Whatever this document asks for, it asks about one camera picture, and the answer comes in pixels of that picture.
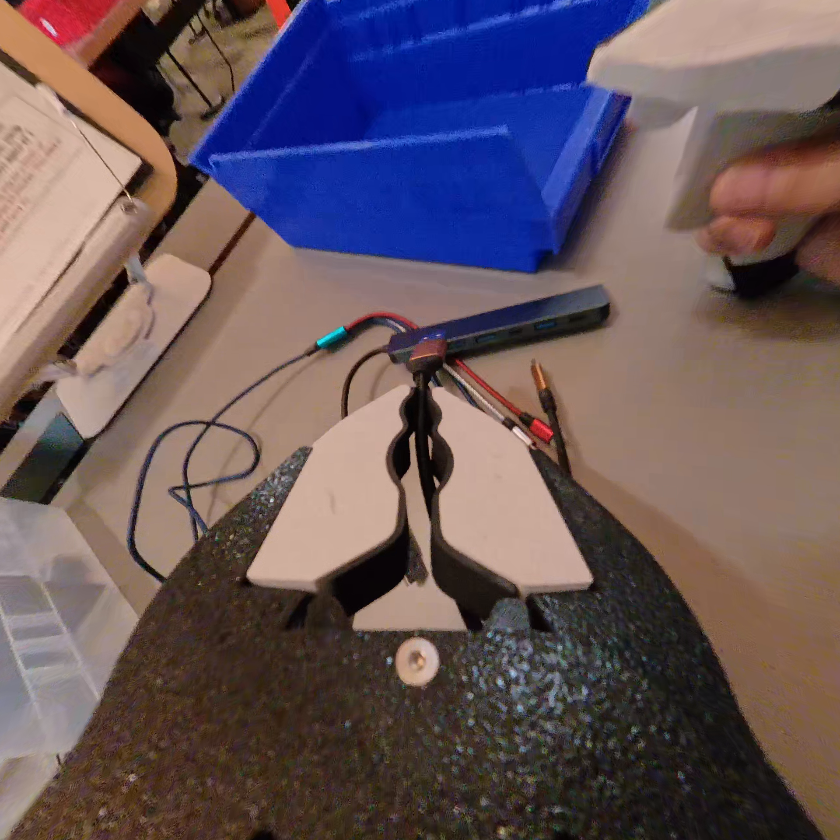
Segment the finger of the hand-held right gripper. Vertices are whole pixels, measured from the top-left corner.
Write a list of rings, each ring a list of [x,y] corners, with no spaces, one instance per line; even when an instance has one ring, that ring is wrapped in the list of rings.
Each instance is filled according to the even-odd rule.
[[[717,112],[808,112],[839,89],[838,1],[673,1],[598,46],[592,85]]]

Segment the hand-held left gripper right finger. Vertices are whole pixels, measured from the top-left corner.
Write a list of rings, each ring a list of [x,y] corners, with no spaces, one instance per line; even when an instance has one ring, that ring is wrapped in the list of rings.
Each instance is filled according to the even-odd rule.
[[[486,620],[503,600],[583,592],[594,581],[530,449],[442,389],[428,394],[438,484],[431,562],[438,588]]]

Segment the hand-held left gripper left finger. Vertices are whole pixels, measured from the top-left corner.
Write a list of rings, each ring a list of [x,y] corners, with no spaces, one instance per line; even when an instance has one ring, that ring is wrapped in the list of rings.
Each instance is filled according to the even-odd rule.
[[[409,570],[402,478],[414,389],[399,385],[321,436],[246,573],[254,586],[334,598],[348,616]]]

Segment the dark grey usb hub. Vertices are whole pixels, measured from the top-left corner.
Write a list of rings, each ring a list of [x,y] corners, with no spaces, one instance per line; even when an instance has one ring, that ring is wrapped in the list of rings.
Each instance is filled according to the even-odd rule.
[[[447,356],[463,358],[520,344],[553,340],[606,326],[611,300],[602,285],[525,301],[395,334],[386,347],[393,363],[408,362],[418,344],[446,342]]]

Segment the person's right hand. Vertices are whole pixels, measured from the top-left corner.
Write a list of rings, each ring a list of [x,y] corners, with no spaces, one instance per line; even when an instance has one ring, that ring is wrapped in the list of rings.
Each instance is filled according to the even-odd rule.
[[[713,218],[696,241],[716,256],[750,256],[770,245],[785,219],[815,219],[798,245],[796,263],[838,285],[838,137],[779,146],[734,164],[715,181],[710,208]]]

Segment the white document stand base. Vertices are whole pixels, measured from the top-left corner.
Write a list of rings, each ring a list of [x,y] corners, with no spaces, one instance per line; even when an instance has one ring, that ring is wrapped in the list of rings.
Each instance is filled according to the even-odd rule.
[[[111,423],[207,298],[210,274],[173,255],[124,265],[129,284],[71,360],[57,397],[89,440]]]

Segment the clear plastic container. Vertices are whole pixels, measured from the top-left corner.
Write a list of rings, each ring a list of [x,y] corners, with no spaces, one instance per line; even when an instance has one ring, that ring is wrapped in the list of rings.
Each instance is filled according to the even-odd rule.
[[[138,617],[57,507],[1,499],[1,760],[72,749]]]

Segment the blue plastic bin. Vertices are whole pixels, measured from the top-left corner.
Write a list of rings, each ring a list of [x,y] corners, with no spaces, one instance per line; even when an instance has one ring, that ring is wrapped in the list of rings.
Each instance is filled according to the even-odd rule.
[[[289,245],[533,272],[629,100],[586,81],[648,2],[300,2],[192,154]]]

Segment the tan document board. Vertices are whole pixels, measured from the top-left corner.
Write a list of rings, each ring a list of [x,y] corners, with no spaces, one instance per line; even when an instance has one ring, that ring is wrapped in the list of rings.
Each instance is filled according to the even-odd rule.
[[[172,156],[161,136],[90,71],[2,2],[1,47],[58,97],[105,133],[136,153],[150,167],[134,197],[143,205],[133,239],[118,245],[104,267],[84,279],[63,277],[2,350],[1,412],[5,419],[29,390],[37,373],[57,351],[137,251],[175,199]]]

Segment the printed instruction sheet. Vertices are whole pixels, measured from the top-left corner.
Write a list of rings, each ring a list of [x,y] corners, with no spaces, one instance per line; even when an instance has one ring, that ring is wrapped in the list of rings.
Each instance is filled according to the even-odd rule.
[[[42,82],[1,68],[1,343],[24,325],[144,166]]]

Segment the red storage box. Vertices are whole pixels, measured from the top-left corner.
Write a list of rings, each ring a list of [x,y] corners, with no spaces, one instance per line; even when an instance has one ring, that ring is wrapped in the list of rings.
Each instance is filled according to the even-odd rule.
[[[61,47],[92,35],[121,1],[23,1],[17,11]]]

